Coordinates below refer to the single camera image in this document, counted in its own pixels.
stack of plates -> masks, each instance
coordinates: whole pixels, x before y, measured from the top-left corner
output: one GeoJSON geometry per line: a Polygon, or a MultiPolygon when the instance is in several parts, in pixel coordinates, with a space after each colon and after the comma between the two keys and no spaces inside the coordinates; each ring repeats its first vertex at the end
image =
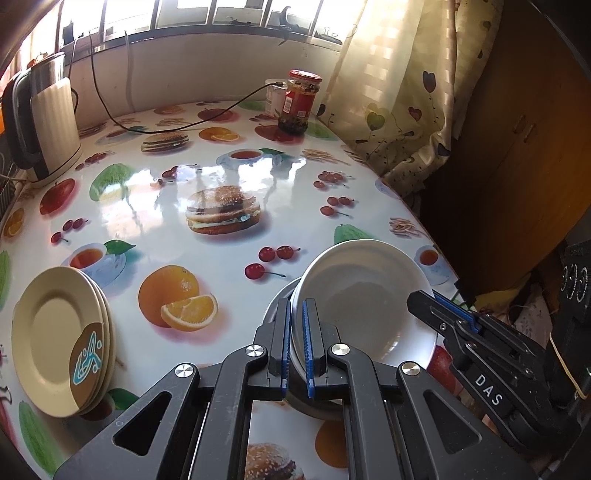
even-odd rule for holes
{"type": "Polygon", "coordinates": [[[14,309],[12,354],[31,401],[52,417],[88,413],[115,369],[109,303],[84,272],[54,267],[38,275],[14,309]]]}

wooden cabinet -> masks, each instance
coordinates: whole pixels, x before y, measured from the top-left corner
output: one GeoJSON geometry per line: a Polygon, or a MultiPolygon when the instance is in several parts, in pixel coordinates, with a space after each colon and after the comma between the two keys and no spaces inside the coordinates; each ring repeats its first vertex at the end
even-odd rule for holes
{"type": "Polygon", "coordinates": [[[527,1],[501,27],[423,221],[473,292],[509,288],[591,205],[591,83],[527,1]]]}

window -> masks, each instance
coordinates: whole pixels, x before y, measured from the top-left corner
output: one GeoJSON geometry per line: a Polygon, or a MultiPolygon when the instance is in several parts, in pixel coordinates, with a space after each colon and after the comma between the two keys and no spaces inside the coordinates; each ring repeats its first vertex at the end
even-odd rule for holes
{"type": "Polygon", "coordinates": [[[156,28],[202,25],[207,22],[210,0],[160,0],[156,28]]]}
{"type": "MultiPolygon", "coordinates": [[[[214,24],[278,29],[281,11],[290,7],[287,21],[293,32],[308,35],[314,27],[313,37],[342,44],[365,0],[347,0],[346,5],[343,0],[64,0],[60,47],[74,38],[87,37],[89,31],[96,44],[122,37],[125,32],[148,31],[156,3],[156,28],[214,24]]],[[[84,55],[87,43],[87,39],[80,41],[77,52],[80,48],[84,55]]]]}
{"type": "Polygon", "coordinates": [[[105,39],[122,37],[150,29],[154,0],[108,0],[105,12],[105,39]]]}
{"type": "Polygon", "coordinates": [[[104,0],[65,0],[61,12],[60,37],[63,28],[70,23],[74,27],[74,38],[88,35],[89,31],[98,32],[103,3],[104,0]]]}

glass jar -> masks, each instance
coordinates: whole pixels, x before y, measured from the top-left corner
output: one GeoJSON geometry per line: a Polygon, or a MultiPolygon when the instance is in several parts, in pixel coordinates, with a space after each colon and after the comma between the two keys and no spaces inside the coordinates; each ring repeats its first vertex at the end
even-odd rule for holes
{"type": "Polygon", "coordinates": [[[322,77],[301,70],[290,71],[287,93],[278,125],[290,135],[303,135],[308,129],[308,117],[314,98],[320,90],[322,77]]]}

black cable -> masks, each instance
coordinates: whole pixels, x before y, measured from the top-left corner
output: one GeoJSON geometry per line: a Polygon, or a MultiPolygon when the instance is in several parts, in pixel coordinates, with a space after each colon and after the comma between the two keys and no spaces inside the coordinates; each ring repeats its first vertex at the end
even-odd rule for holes
{"type": "Polygon", "coordinates": [[[80,96],[78,95],[78,92],[75,91],[72,87],[70,87],[70,90],[72,90],[72,93],[76,97],[76,104],[74,105],[74,115],[75,115],[76,114],[76,109],[78,108],[78,102],[80,102],[80,96]]]}
{"type": "Polygon", "coordinates": [[[109,115],[109,118],[111,120],[113,120],[113,122],[115,123],[115,125],[121,127],[123,130],[126,130],[128,132],[133,132],[136,134],[145,134],[145,135],[149,135],[149,134],[165,134],[167,132],[178,132],[180,130],[185,130],[186,128],[189,127],[194,127],[195,125],[200,125],[200,124],[204,124],[206,122],[210,122],[211,120],[214,120],[215,118],[217,118],[218,116],[222,116],[224,113],[229,112],[230,110],[232,110],[236,105],[238,105],[239,103],[243,102],[244,100],[246,100],[247,98],[250,98],[251,96],[253,96],[255,93],[260,92],[262,89],[265,88],[269,88],[270,86],[283,86],[283,82],[276,82],[276,83],[268,83],[267,85],[263,85],[262,87],[257,88],[255,91],[249,93],[248,95],[246,95],[244,98],[238,100],[236,103],[234,103],[233,105],[229,106],[228,108],[224,109],[221,113],[207,119],[207,120],[201,120],[199,122],[195,122],[193,124],[188,124],[185,125],[183,127],[178,127],[178,128],[171,128],[169,130],[150,130],[150,131],[146,131],[146,130],[134,130],[133,128],[127,128],[125,125],[120,124],[117,120],[115,120],[113,118],[113,116],[111,115],[111,113],[109,112],[109,109],[106,106],[105,101],[103,100],[102,95],[99,92],[99,86],[96,83],[96,72],[95,72],[95,48],[94,45],[92,44],[92,35],[89,35],[90,37],[90,68],[92,69],[92,80],[95,83],[95,90],[96,90],[96,94],[99,97],[100,102],[103,104],[103,107],[105,108],[105,112],[107,112],[107,115],[109,115]]]}
{"type": "Polygon", "coordinates": [[[72,45],[72,56],[70,58],[70,68],[68,69],[68,78],[72,79],[72,65],[74,65],[74,53],[76,53],[76,44],[78,43],[78,37],[74,39],[74,44],[72,45]]]}

